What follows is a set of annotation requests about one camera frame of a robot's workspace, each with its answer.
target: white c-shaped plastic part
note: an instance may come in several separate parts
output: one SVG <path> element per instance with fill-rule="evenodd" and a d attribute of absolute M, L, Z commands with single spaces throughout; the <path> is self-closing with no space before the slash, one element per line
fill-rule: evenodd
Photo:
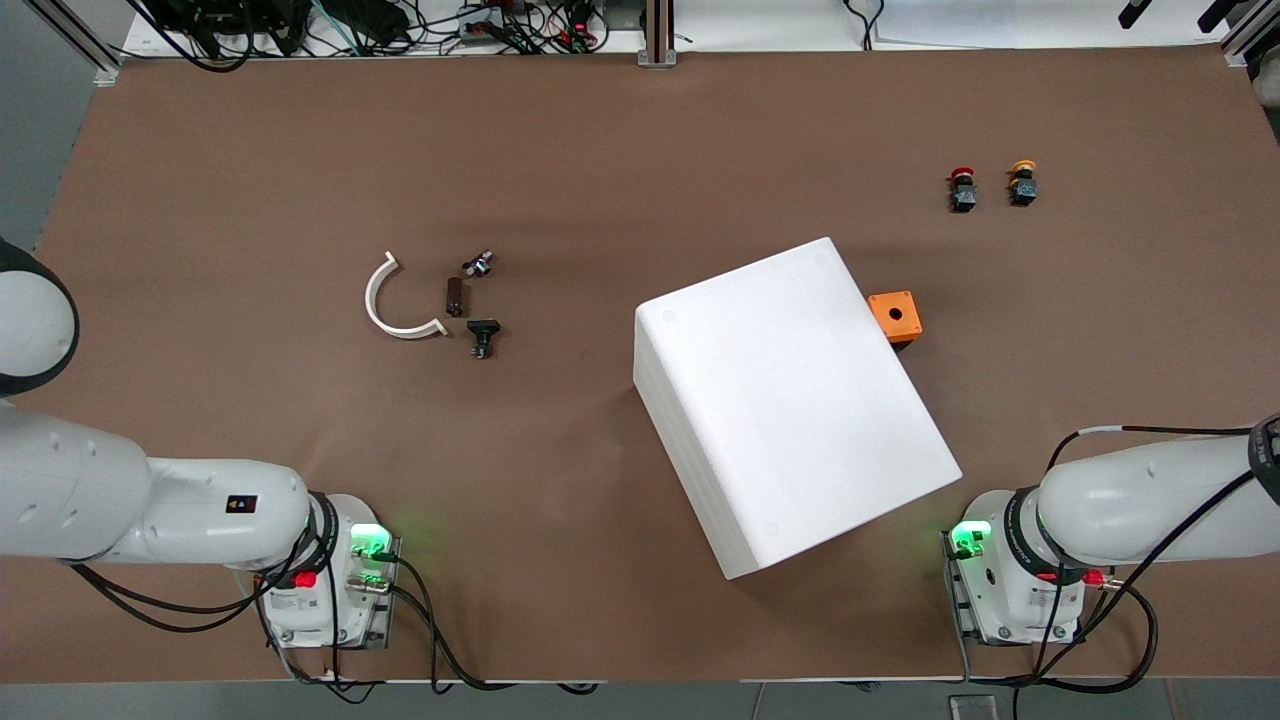
<path fill-rule="evenodd" d="M 378 316 L 378 288 L 383 287 L 383 281 L 385 281 L 387 275 L 392 274 L 396 268 L 399 268 L 399 263 L 396 260 L 396 256 L 388 251 L 387 261 L 374 272 L 371 278 L 369 278 L 369 284 L 365 286 L 365 311 L 369 313 L 369 319 L 372 320 L 375 325 L 381 328 L 384 333 L 401 340 L 417 340 L 434 333 L 449 334 L 448 331 L 444 329 L 444 325 L 440 324 L 439 318 L 416 328 L 393 328 Z"/>

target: green light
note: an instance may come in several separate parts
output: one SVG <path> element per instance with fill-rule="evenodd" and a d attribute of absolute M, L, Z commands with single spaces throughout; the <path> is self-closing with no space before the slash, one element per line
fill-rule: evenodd
<path fill-rule="evenodd" d="M 964 520 L 951 528 L 951 546 L 956 550 L 956 560 L 982 555 L 982 541 L 988 537 L 991 537 L 991 523 L 986 520 Z"/>
<path fill-rule="evenodd" d="M 392 534 L 378 523 L 356 523 L 351 527 L 351 551 L 358 555 L 383 552 L 392 544 Z"/>

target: brown table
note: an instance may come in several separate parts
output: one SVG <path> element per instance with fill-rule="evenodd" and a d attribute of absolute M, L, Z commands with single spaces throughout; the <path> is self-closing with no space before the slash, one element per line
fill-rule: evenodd
<path fill-rule="evenodd" d="M 1009 208 L 1019 159 L 1041 199 Z M 978 169 L 982 204 L 946 211 Z M 1280 407 L 1280 151 L 1213 47 L 131 63 L 100 91 L 38 256 L 83 340 L 17 398 L 150 454 L 255 457 L 369 501 L 486 678 L 694 680 L 960 673 L 937 533 L 1041 478 L 1071 429 L 1251 423 Z M 965 478 L 800 557 L 721 575 L 631 386 L 650 297 L 829 234 L 864 292 L 910 288 L 901 359 Z M 443 315 L 484 247 L 470 336 Z M 1075 452 L 1097 452 L 1102 443 Z M 219 568 L 106 568 L 188 602 Z M 282 676 L 252 618 L 152 630 L 51 561 L 0 564 L 4 682 Z M 1280 557 L 1161 566 L 1156 674 L 1276 675 Z M 1135 615 L 1068 674 L 1123 674 Z M 364 676 L 421 678 L 398 618 Z M 1024 671 L 1029 650 L 978 652 Z"/>

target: white box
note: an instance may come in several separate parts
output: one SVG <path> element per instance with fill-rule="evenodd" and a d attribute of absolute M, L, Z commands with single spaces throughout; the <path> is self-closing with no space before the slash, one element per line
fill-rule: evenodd
<path fill-rule="evenodd" d="M 831 238 L 637 307 L 634 380 L 726 578 L 960 478 Z"/>

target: white robotic arm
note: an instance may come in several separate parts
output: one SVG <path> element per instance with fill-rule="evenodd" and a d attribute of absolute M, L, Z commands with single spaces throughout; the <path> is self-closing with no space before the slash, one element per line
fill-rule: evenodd
<path fill-rule="evenodd" d="M 385 646 L 393 541 L 360 500 L 268 462 L 147 457 L 4 400 L 56 377 L 78 329 L 63 283 L 0 240 L 0 555 L 269 570 L 279 646 Z"/>
<path fill-rule="evenodd" d="M 1050 626 L 1052 641 L 1069 642 L 1087 570 L 1143 562 L 1245 473 L 1257 480 L 1221 500 L 1156 561 L 1280 552 L 1277 428 L 1280 415 L 1234 436 L 1121 450 L 1056 465 L 1037 487 L 978 496 L 948 536 L 965 629 L 988 644 L 1025 644 L 1039 642 Z M 1125 429 L 1107 425 L 1079 434 Z"/>

